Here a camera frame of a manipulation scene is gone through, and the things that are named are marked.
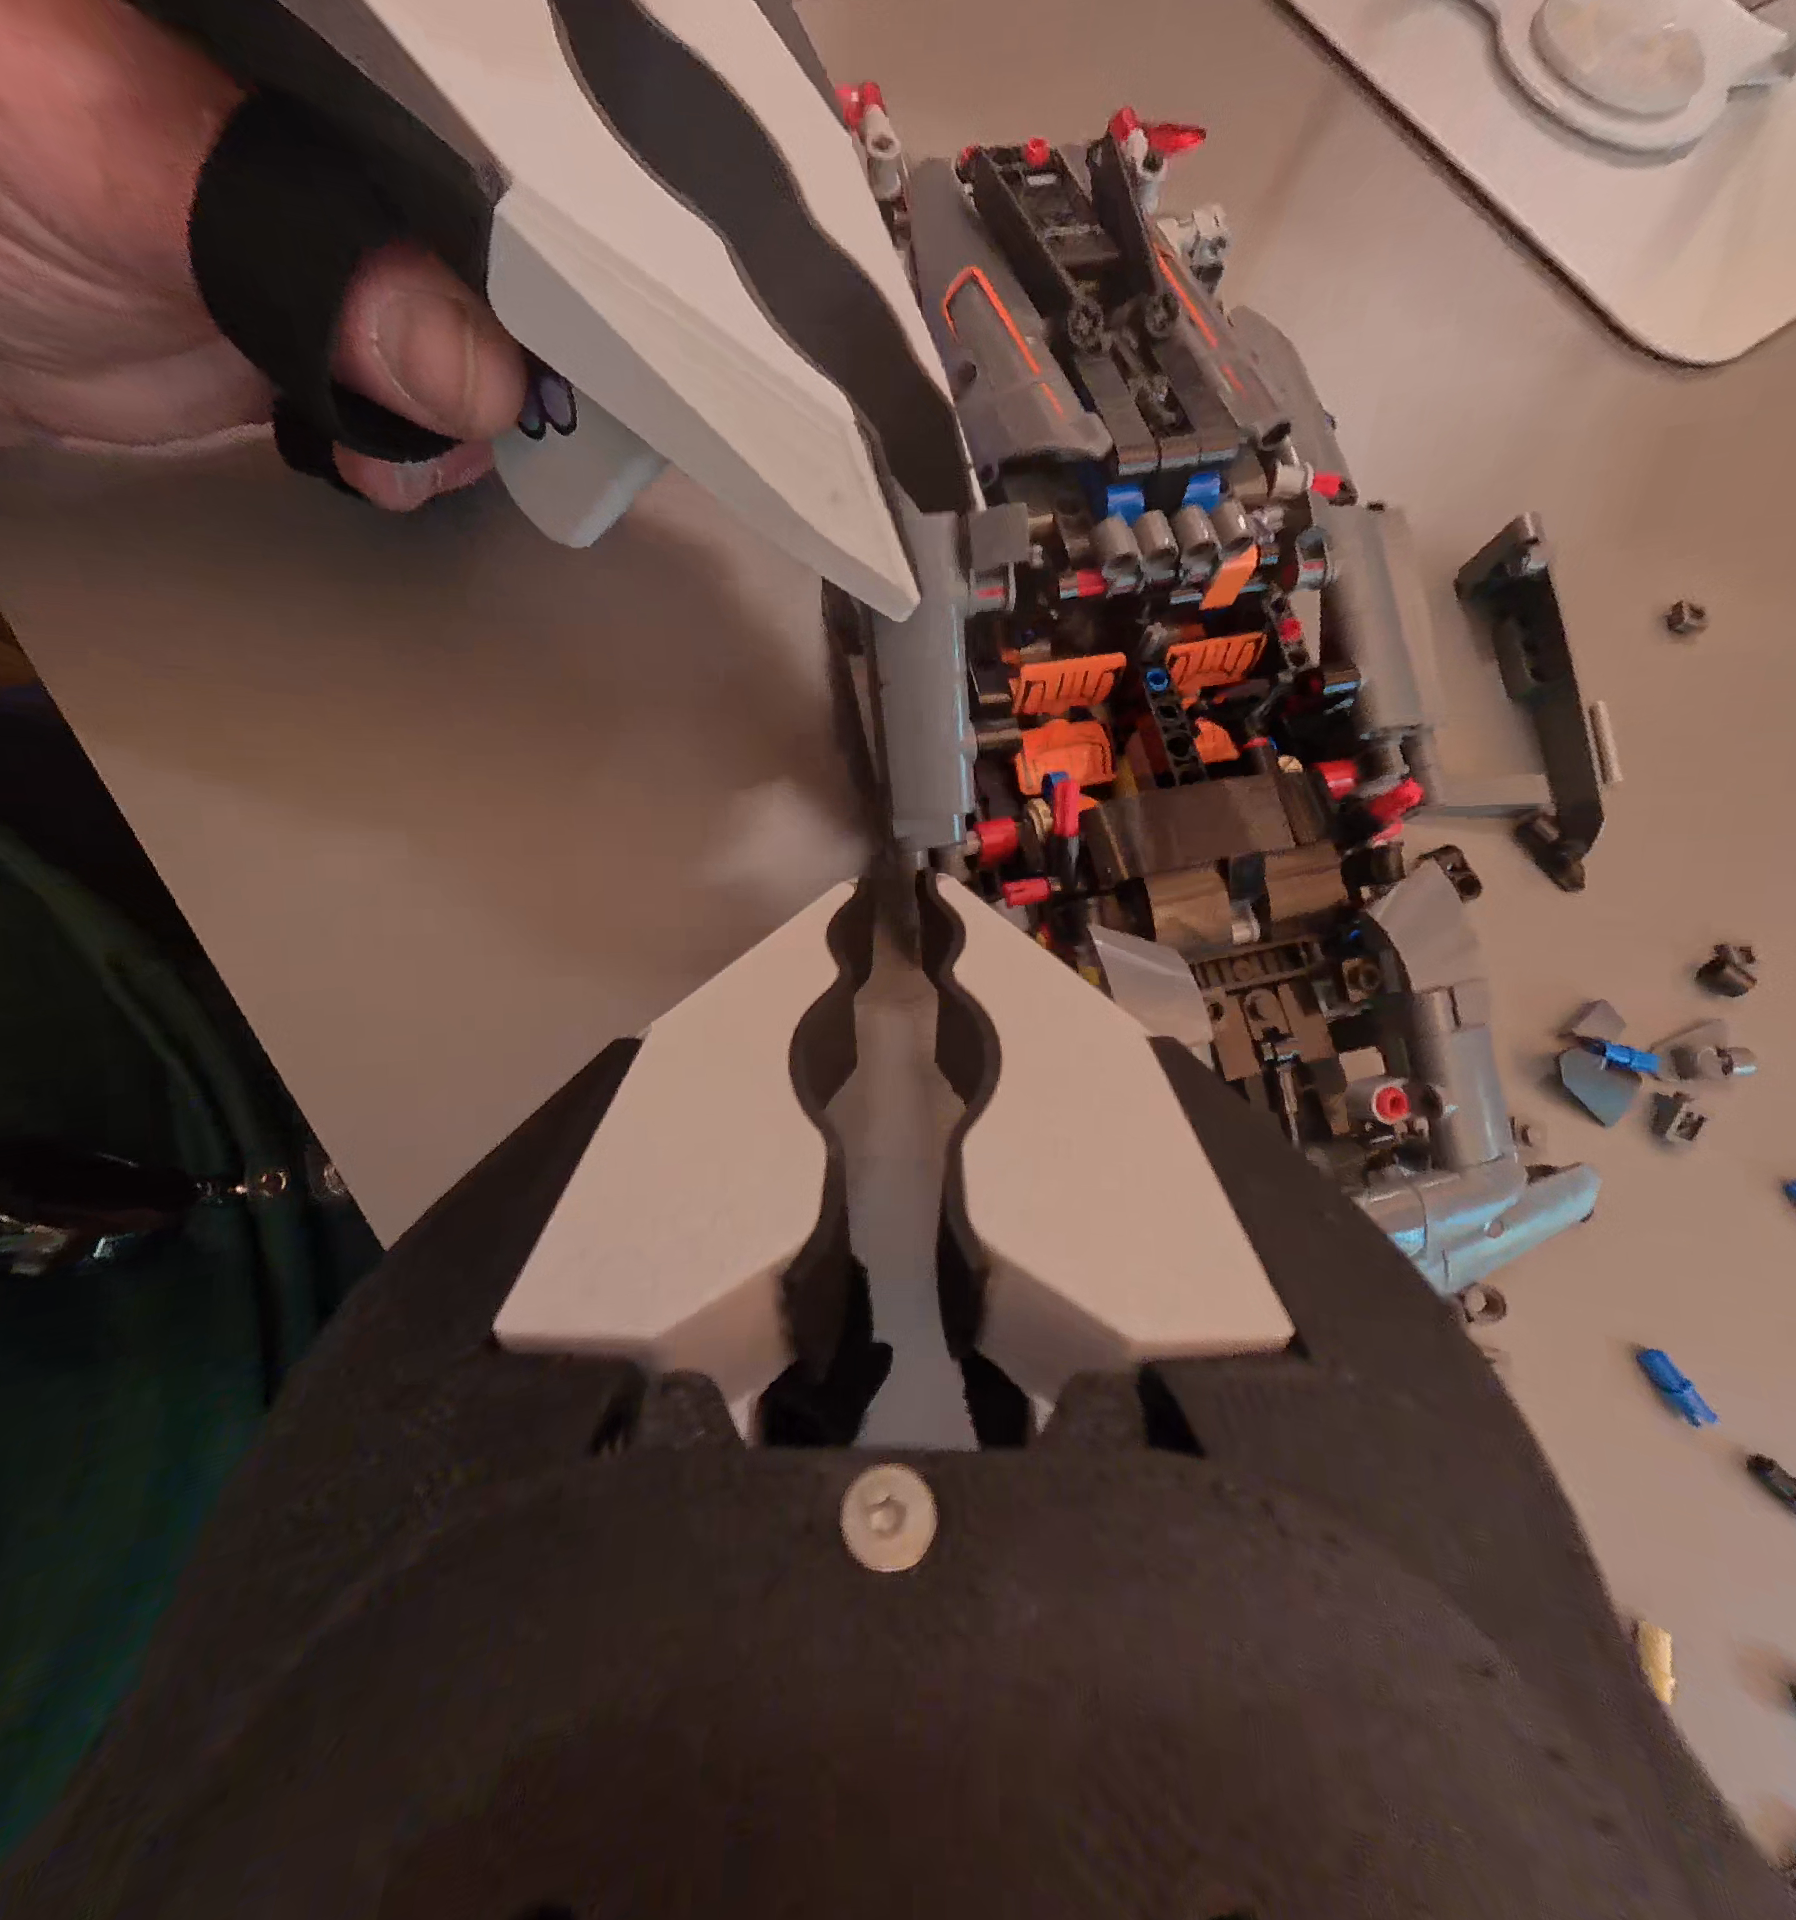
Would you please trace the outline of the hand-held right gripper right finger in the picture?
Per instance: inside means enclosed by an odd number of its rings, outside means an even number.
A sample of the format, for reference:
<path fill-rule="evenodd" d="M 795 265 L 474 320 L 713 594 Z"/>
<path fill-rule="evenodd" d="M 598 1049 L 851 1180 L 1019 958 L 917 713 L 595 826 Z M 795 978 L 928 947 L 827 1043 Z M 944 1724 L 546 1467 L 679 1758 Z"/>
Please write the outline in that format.
<path fill-rule="evenodd" d="M 976 1434 L 1086 1373 L 1272 1357 L 1295 1319 L 1165 1076 L 1214 1076 L 953 875 L 917 875 L 944 1168 L 938 1311 Z"/>

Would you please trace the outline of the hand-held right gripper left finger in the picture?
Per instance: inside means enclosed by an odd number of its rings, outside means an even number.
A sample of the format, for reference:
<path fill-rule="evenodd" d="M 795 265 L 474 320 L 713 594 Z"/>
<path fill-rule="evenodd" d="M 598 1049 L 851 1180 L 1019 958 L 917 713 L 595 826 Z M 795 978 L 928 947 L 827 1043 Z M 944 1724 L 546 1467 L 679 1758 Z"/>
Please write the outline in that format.
<path fill-rule="evenodd" d="M 498 1346 L 713 1376 L 769 1442 L 851 1442 L 875 1401 L 846 1144 L 868 880 L 846 880 L 630 1049 Z"/>

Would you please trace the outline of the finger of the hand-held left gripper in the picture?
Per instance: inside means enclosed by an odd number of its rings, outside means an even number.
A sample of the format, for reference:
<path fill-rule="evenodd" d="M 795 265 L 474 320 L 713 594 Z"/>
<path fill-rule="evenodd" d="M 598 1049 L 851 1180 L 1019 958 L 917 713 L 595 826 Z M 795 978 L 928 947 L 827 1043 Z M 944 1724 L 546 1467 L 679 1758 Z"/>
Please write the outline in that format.
<path fill-rule="evenodd" d="M 722 234 L 746 295 L 851 397 L 909 509 L 969 512 L 949 375 L 796 15 L 577 0 L 558 36 L 598 118 Z"/>
<path fill-rule="evenodd" d="M 746 295 L 722 234 L 598 118 L 546 0 L 279 3 L 279 93 L 365 161 L 535 360 L 502 481 L 598 541 L 675 468 L 861 603 L 922 603 L 909 524 L 851 397 Z"/>

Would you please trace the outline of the grey and black lego car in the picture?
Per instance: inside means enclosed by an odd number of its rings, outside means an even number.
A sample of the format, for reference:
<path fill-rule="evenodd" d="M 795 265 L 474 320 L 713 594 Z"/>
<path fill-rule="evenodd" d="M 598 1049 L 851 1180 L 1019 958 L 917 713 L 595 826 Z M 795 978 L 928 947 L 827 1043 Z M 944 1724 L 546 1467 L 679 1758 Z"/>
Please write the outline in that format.
<path fill-rule="evenodd" d="M 1444 803 L 1411 527 L 1364 502 L 1295 344 L 1225 300 L 1205 126 L 905 161 L 838 88 L 976 473 L 972 768 L 953 869 L 1182 1040 L 1488 1328 L 1601 1180 L 1510 1109 L 1482 891 Z"/>

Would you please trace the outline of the scattered small lego pieces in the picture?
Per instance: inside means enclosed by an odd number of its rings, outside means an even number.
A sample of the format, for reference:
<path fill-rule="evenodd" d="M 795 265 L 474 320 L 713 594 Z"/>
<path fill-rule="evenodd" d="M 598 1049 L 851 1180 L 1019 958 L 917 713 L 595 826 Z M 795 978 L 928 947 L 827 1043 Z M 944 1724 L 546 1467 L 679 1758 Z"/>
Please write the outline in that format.
<path fill-rule="evenodd" d="M 1510 1362 L 1670 1722 L 1796 1863 L 1796 590 L 1676 571 L 1596 660 L 1623 781 L 1539 911 L 1529 1089 L 1601 1171 Z"/>

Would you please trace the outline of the dark lego door assembly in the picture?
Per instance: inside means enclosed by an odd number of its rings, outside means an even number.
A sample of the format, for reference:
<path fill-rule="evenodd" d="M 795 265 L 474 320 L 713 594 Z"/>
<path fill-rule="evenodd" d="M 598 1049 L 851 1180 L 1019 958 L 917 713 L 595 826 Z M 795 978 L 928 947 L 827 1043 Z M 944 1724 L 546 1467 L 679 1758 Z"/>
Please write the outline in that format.
<path fill-rule="evenodd" d="M 1623 781 L 1606 701 L 1587 701 L 1568 634 L 1554 558 L 1534 512 L 1510 515 L 1457 574 L 1452 600 L 1488 639 L 1510 713 L 1534 768 L 1436 768 L 1433 807 L 1503 818 L 1529 868 L 1580 897 L 1606 831 L 1606 789 Z"/>

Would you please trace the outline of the person's left hand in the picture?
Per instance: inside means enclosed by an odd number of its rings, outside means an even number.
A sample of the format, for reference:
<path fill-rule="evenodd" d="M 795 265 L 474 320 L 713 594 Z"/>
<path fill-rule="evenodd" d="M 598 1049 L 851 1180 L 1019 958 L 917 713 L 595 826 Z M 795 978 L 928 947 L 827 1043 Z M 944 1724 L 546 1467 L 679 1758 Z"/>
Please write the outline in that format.
<path fill-rule="evenodd" d="M 0 453 L 262 431 L 270 386 L 189 279 L 194 175 L 237 104 L 217 62 L 131 3 L 0 3 Z M 529 351 L 416 247 L 356 265 L 335 375 L 449 438 L 408 468 L 335 454 L 391 512 L 480 481 L 529 403 Z"/>

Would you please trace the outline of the white stand base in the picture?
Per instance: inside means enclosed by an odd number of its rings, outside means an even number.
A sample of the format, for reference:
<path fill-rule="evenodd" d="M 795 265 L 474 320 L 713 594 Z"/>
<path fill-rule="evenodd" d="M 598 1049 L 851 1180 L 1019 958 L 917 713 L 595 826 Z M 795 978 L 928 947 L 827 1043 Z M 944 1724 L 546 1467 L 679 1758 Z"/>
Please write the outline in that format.
<path fill-rule="evenodd" d="M 1717 368 L 1796 325 L 1796 3 L 1290 12 L 1629 344 Z"/>

